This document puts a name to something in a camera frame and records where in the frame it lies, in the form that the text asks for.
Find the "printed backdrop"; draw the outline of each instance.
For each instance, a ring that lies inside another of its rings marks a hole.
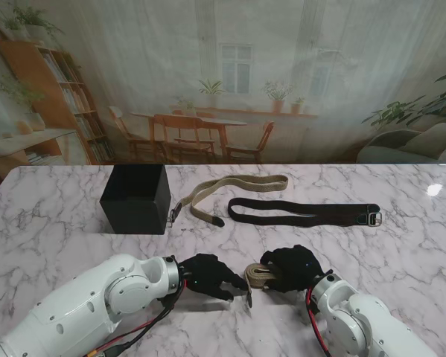
[[[446,162],[446,0],[0,1],[0,181],[151,161]]]

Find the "marble table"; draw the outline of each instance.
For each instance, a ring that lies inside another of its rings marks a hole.
[[[164,236],[122,236],[99,198],[111,166],[19,167],[0,187],[0,335],[15,327],[52,289],[118,253],[138,258],[213,253],[242,273],[266,250],[302,244],[324,269],[378,296],[437,353],[446,356],[446,165],[200,165],[167,167],[172,201],[228,174],[290,177],[277,193],[224,187],[201,208],[225,217],[216,228],[182,210]],[[379,228],[258,227],[227,218],[235,196],[310,203],[380,205]],[[323,356],[301,293],[255,291],[232,303],[183,292],[175,310],[128,356]],[[151,303],[121,331],[161,309]]]

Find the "black box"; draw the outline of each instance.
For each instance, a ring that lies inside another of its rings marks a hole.
[[[164,165],[115,165],[101,206],[116,234],[164,234],[171,195]]]

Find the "strap buckle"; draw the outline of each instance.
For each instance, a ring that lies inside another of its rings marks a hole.
[[[176,221],[177,215],[175,214],[175,210],[170,210],[170,214],[168,215],[168,218],[166,219],[166,222],[170,223],[170,228],[173,227],[173,223]]]
[[[369,227],[380,227],[382,223],[382,214],[381,212],[371,212],[369,213],[368,226]]]

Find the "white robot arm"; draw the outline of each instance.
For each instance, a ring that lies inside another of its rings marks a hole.
[[[126,314],[174,293],[178,284],[172,257],[111,257],[37,303],[0,340],[0,357],[84,356],[113,333]]]
[[[407,325],[390,314],[380,299],[359,293],[336,274],[317,283],[311,300],[327,320],[334,342],[349,355],[436,357]]]

